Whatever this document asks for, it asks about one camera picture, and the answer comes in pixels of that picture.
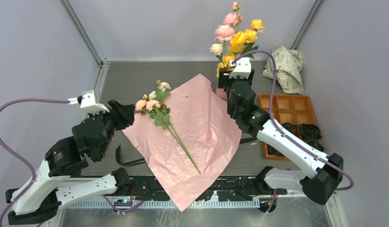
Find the peach rose spray stem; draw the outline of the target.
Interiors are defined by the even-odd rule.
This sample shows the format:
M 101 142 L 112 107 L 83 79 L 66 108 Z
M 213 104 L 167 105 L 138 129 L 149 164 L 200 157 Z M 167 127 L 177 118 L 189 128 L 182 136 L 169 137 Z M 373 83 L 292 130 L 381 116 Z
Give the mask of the peach rose spray stem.
M 142 99 L 135 104 L 136 112 L 141 115 L 148 115 L 154 120 L 156 126 L 161 127 L 163 130 L 169 131 L 172 137 L 178 142 L 180 147 L 185 152 L 197 172 L 200 173 L 198 165 L 193 160 L 191 154 L 186 148 L 185 144 L 178 135 L 170 118 L 170 108 L 166 105 L 166 99 L 170 96 L 171 86 L 169 83 L 157 80 L 157 89 L 152 91 L 148 95 L 143 95 Z

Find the purple flower bouquet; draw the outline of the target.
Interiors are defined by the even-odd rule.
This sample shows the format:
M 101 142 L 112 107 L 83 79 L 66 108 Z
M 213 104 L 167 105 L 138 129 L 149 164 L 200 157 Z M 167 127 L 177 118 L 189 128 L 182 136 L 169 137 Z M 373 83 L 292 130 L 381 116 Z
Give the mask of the purple flower bouquet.
M 172 90 L 166 105 L 186 150 L 168 130 L 139 113 L 123 133 L 145 158 L 177 208 L 184 211 L 227 167 L 242 132 L 228 115 L 227 103 L 201 74 Z

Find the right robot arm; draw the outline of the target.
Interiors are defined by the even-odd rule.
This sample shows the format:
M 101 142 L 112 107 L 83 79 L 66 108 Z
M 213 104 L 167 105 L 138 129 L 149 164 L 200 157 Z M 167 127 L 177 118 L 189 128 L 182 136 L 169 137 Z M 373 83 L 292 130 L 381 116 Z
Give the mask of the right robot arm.
M 258 191 L 262 194 L 274 189 L 300 191 L 313 202 L 326 204 L 343 179 L 343 158 L 336 153 L 329 156 L 308 145 L 258 107 L 251 88 L 253 75 L 254 70 L 244 78 L 220 70 L 218 88 L 226 92 L 227 113 L 243 133 L 277 149 L 299 168 L 295 171 L 265 167 L 256 178 Z

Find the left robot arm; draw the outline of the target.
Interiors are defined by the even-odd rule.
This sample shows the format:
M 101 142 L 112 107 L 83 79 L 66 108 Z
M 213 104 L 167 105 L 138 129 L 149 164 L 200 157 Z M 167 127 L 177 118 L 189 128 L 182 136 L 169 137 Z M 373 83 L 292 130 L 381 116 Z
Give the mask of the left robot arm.
M 95 196 L 127 195 L 132 182 L 124 168 L 79 185 L 61 187 L 61 182 L 88 166 L 88 160 L 101 161 L 116 131 L 131 126 L 135 106 L 115 100 L 99 113 L 90 113 L 72 128 L 70 137 L 57 141 L 21 188 L 6 191 L 10 225 L 41 224 L 58 211 Z

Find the pink rose stem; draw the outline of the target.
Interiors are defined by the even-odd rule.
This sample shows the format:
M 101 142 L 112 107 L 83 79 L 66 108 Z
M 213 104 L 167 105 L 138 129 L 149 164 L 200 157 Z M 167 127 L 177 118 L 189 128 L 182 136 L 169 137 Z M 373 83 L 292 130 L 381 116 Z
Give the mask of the pink rose stem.
M 243 22 L 243 16 L 239 13 L 239 10 L 240 5 L 237 2 L 233 2 L 231 12 L 224 17 L 222 25 L 219 25 L 214 31 L 216 41 L 222 43 L 221 54 L 224 51 L 225 44 L 233 38 L 235 29 L 239 28 Z

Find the yellow flower stem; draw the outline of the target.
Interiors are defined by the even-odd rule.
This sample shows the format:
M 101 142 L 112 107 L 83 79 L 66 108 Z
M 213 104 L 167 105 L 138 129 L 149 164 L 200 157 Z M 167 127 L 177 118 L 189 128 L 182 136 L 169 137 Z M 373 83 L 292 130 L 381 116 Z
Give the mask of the yellow flower stem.
M 230 61 L 239 57 L 241 54 L 256 50 L 258 48 L 255 42 L 258 39 L 258 34 L 265 30 L 265 25 L 261 19 L 254 19 L 250 22 L 250 28 L 240 31 L 235 29 L 233 38 L 224 46 L 223 62 L 219 62 L 216 68 L 216 77 L 219 77 L 219 71 L 226 68 L 227 71 L 232 71 Z

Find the small cream rose stem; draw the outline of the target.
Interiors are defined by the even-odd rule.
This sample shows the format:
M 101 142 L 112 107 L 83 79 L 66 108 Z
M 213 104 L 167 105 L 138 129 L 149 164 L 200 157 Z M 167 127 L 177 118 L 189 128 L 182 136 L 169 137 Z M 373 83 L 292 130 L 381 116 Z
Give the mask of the small cream rose stem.
M 212 44 L 209 50 L 220 62 L 223 62 L 224 47 L 222 44 Z

